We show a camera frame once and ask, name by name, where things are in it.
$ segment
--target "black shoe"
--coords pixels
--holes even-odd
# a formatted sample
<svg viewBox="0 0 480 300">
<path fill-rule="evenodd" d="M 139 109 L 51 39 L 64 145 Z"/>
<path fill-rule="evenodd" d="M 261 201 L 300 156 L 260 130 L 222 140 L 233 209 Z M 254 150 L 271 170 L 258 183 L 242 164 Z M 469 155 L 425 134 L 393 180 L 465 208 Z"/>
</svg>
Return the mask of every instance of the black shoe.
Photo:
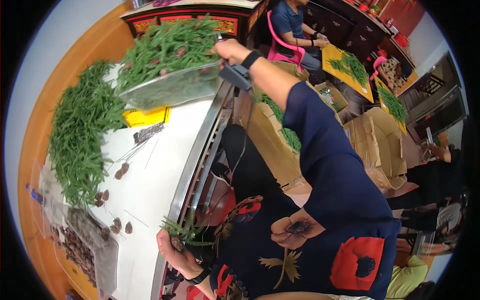
<svg viewBox="0 0 480 300">
<path fill-rule="evenodd" d="M 228 179 L 227 175 L 230 172 L 230 169 L 222 163 L 214 161 L 210 168 L 210 172 L 212 172 L 213 176 L 217 177 L 220 180 L 225 181 L 226 184 L 230 185 L 230 179 Z"/>
</svg>

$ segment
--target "black watch strap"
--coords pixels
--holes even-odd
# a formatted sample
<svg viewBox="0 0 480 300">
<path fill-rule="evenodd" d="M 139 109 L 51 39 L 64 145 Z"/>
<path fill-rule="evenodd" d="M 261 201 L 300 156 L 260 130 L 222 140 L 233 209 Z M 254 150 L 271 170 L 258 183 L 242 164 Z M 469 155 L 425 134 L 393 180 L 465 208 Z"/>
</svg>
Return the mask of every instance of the black watch strap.
<svg viewBox="0 0 480 300">
<path fill-rule="evenodd" d="M 244 67 L 245 69 L 249 70 L 250 67 L 253 65 L 253 63 L 261 57 L 260 54 L 258 54 L 255 51 L 250 52 L 250 54 L 245 58 L 245 60 L 241 63 L 241 66 Z"/>
<path fill-rule="evenodd" d="M 207 278 L 208 275 L 210 275 L 210 272 L 212 272 L 212 269 L 206 268 L 200 273 L 199 276 L 192 279 L 185 279 L 185 281 L 193 285 L 200 284 L 203 280 L 205 280 L 205 278 Z"/>
</svg>

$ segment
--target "navy floral blouse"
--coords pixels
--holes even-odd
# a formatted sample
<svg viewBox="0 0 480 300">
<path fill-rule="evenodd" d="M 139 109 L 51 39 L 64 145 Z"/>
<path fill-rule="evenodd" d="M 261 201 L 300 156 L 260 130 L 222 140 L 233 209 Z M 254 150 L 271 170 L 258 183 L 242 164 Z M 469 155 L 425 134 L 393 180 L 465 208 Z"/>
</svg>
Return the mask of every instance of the navy floral blouse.
<svg viewBox="0 0 480 300">
<path fill-rule="evenodd" d="M 300 138 L 312 193 L 303 208 L 284 194 L 239 203 L 216 230 L 212 290 L 218 299 L 293 291 L 384 299 L 400 221 L 305 82 L 291 89 L 283 126 Z"/>
</svg>

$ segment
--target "man in blue shirt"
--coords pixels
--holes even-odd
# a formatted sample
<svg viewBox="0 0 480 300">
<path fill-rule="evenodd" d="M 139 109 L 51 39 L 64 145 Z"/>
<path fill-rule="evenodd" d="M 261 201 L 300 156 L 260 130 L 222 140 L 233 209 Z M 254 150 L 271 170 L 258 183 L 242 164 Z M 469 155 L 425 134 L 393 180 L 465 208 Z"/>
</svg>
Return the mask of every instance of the man in blue shirt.
<svg viewBox="0 0 480 300">
<path fill-rule="evenodd" d="M 326 36 L 303 22 L 303 6 L 307 3 L 308 0 L 280 0 L 280 3 L 272 9 L 270 20 L 277 35 L 287 44 L 305 48 L 301 66 L 324 79 L 319 48 L 325 47 L 330 42 Z M 311 39 L 307 39 L 303 32 L 309 34 Z M 293 57 L 291 49 L 280 46 L 277 50 Z"/>
</svg>

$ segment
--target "striped shirt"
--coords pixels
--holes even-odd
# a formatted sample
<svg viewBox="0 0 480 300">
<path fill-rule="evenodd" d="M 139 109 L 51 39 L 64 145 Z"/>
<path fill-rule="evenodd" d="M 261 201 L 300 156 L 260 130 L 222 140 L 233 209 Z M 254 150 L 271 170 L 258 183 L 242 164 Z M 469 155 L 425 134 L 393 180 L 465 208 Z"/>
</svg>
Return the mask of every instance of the striped shirt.
<svg viewBox="0 0 480 300">
<path fill-rule="evenodd" d="M 437 228 L 440 228 L 445 223 L 447 223 L 447 232 L 451 231 L 453 227 L 455 227 L 458 223 L 458 219 L 460 218 L 460 209 L 460 203 L 453 203 L 449 206 L 441 207 L 438 210 Z"/>
</svg>

